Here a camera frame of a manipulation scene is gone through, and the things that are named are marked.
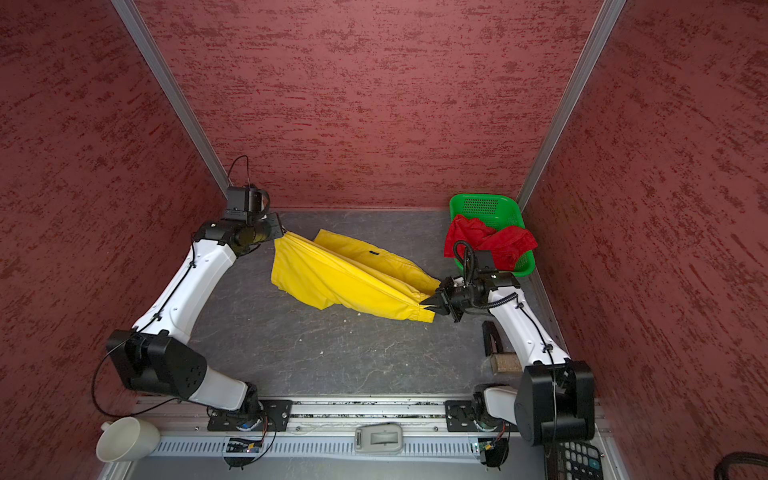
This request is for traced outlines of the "yellow shorts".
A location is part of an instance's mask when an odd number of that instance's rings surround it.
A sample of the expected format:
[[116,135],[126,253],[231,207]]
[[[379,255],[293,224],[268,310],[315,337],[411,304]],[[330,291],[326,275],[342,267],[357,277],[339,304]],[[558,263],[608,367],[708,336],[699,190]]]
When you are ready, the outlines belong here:
[[313,240],[287,232],[274,241],[271,281],[319,310],[342,305],[390,320],[431,323],[421,304],[440,282],[408,259],[326,230]]

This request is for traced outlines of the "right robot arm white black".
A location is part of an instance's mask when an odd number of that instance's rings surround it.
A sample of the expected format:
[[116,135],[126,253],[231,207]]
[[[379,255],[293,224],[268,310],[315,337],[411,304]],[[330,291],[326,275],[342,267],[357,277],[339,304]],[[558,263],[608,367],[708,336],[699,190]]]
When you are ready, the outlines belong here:
[[426,310],[460,322],[467,314],[488,314],[488,344],[504,334],[522,367],[516,386],[487,386],[474,394],[473,421],[485,431],[515,426],[532,446],[591,440],[595,435],[595,379],[588,364],[559,346],[530,311],[520,283],[495,265],[492,254],[459,240],[453,254],[460,276],[447,277]]

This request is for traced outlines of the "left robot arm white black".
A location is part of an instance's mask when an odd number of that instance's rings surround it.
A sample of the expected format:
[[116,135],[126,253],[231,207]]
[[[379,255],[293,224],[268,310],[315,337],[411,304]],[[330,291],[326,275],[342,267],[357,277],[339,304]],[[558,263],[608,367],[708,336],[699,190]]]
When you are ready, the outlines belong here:
[[128,330],[107,340],[110,360],[123,386],[203,405],[209,426],[223,422],[235,431],[265,429],[269,417],[254,385],[209,366],[189,346],[194,325],[223,275],[242,256],[279,239],[285,230],[275,213],[221,219],[204,224],[162,294]]

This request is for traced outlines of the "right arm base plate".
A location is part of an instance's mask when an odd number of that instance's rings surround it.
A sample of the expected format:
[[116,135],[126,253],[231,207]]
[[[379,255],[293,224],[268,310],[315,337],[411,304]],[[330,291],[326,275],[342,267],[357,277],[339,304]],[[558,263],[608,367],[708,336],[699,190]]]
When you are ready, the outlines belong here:
[[444,407],[449,432],[498,434],[502,428],[505,428],[505,431],[518,432],[515,424],[492,417],[480,400],[448,400],[444,402]]

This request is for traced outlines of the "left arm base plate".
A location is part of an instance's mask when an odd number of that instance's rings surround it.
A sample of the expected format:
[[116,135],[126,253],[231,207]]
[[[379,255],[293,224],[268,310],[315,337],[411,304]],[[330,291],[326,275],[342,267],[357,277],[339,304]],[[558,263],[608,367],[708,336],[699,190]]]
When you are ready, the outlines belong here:
[[210,432],[283,432],[291,415],[294,402],[288,399],[266,399],[259,401],[259,411],[253,419],[246,419],[242,412],[208,407],[207,430]]

